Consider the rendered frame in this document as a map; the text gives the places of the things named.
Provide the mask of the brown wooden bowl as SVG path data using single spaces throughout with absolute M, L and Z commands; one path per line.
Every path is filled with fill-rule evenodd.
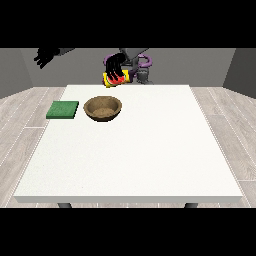
M 86 115 L 97 122 L 113 120 L 121 111 L 122 103 L 113 96 L 96 96 L 84 104 Z

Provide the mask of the green square pad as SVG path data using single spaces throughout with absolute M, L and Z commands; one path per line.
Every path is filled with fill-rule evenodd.
M 78 106 L 78 101 L 54 101 L 46 114 L 46 118 L 73 119 Z

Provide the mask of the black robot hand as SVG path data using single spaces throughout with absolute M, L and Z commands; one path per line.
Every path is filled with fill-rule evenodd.
M 39 48 L 37 51 L 37 56 L 34 58 L 34 61 L 40 69 L 43 69 L 59 53 L 59 48 Z
M 106 73 L 109 79 L 118 80 L 123 76 L 121 64 L 126 60 L 123 53 L 117 53 L 109 57 L 106 61 Z

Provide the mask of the yellow cup with melon print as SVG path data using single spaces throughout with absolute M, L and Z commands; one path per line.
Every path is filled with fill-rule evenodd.
M 123 70 L 123 75 L 118 76 L 117 78 L 110 79 L 107 76 L 107 73 L 103 73 L 103 84 L 107 87 L 114 87 L 117 85 L 125 84 L 130 81 L 130 76 L 129 76 L 129 71 L 128 70 Z

